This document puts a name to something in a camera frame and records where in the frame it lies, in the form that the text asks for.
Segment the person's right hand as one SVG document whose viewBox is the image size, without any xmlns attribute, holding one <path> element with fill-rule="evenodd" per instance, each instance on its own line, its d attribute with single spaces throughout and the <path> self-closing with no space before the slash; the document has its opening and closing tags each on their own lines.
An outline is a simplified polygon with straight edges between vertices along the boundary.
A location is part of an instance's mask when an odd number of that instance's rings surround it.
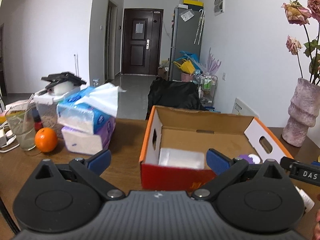
<svg viewBox="0 0 320 240">
<path fill-rule="evenodd" d="M 316 213 L 316 225 L 313 230 L 312 240 L 320 240 L 320 210 Z"/>
</svg>

